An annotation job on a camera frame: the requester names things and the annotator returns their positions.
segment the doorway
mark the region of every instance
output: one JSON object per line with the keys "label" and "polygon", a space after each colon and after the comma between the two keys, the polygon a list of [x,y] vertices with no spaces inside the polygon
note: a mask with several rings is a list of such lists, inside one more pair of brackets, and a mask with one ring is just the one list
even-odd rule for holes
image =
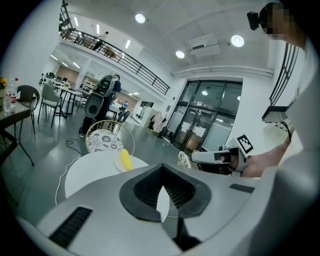
{"label": "doorway", "polygon": [[215,111],[189,106],[172,138],[172,144],[187,155],[192,154],[205,141],[215,115]]}

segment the patterned chair cushion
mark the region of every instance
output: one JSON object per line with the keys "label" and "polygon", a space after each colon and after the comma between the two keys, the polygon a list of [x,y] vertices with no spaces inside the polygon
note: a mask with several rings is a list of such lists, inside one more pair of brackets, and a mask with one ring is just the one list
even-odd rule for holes
{"label": "patterned chair cushion", "polygon": [[123,150],[124,146],[118,136],[106,129],[93,131],[87,138],[89,153],[97,151],[117,151]]}
{"label": "patterned chair cushion", "polygon": [[177,158],[176,164],[178,166],[183,166],[183,167],[187,167],[187,168],[191,169],[191,163],[190,163],[190,161],[188,159],[188,156],[182,151],[180,151],[179,154],[178,154],[178,158]]}

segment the bottle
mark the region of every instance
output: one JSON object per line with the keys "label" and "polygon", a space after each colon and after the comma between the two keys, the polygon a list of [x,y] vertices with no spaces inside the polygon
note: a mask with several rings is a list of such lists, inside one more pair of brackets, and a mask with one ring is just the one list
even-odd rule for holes
{"label": "bottle", "polygon": [[18,87],[18,78],[14,79],[11,87],[11,102],[10,102],[10,112],[16,112],[16,98],[17,98],[17,87]]}
{"label": "bottle", "polygon": [[12,75],[10,75],[9,82],[5,87],[5,97],[4,97],[4,103],[3,103],[4,112],[6,113],[10,112],[11,91],[13,87],[14,87],[14,79],[12,78]]}

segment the railing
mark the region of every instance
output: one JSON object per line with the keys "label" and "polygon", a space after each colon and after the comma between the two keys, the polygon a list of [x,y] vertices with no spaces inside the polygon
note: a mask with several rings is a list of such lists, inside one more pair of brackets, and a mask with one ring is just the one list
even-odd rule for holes
{"label": "railing", "polygon": [[293,46],[288,43],[285,45],[281,70],[273,88],[273,91],[271,93],[271,96],[269,98],[270,106],[274,106],[281,97],[282,93],[284,92],[287,83],[291,77],[292,71],[294,70],[296,60],[298,57],[298,50],[299,48],[297,46]]}
{"label": "railing", "polygon": [[59,17],[59,33],[61,37],[65,37],[67,34],[71,33],[74,27],[72,26],[68,11],[67,4],[65,0],[62,1]]}
{"label": "railing", "polygon": [[110,60],[115,61],[119,65],[136,74],[138,77],[142,78],[163,95],[166,95],[170,89],[164,81],[129,54],[96,36],[74,29],[66,9],[65,1],[63,1],[61,6],[60,21],[62,22],[61,24],[64,23],[64,26],[61,24],[59,25],[59,31],[61,32],[60,36],[62,39],[84,46],[108,57]]}

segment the flower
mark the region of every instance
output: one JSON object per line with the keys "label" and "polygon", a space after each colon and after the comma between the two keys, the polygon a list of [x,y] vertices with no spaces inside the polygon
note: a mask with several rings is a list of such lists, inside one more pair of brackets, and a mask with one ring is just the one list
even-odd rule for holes
{"label": "flower", "polygon": [[7,81],[4,77],[0,76],[0,89],[4,89],[7,85]]}

